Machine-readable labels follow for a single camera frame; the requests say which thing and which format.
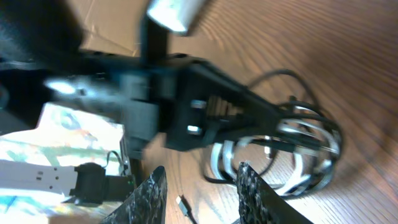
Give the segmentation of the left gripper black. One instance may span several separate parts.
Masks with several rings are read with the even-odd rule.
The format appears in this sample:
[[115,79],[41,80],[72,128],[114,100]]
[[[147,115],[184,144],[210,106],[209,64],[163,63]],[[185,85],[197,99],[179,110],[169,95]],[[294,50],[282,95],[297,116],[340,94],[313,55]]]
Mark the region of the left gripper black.
[[177,151],[272,135],[282,113],[236,80],[199,58],[175,54],[159,66],[138,58],[83,54],[73,74],[51,75],[46,87],[61,101],[103,114],[124,125],[129,157],[159,132]]

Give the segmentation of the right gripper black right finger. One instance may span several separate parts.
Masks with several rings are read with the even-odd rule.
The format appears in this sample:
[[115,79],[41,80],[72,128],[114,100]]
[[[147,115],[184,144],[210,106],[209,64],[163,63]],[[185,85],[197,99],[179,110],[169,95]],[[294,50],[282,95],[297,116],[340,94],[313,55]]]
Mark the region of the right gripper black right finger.
[[235,183],[239,197],[240,223],[312,223],[283,200],[248,163],[239,164]]

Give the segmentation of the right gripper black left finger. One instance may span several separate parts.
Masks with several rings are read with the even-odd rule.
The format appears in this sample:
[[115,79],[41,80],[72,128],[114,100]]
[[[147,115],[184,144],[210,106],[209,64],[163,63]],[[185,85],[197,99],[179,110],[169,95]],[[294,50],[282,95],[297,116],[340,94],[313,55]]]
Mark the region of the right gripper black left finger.
[[167,206],[167,174],[158,166],[101,224],[164,224]]

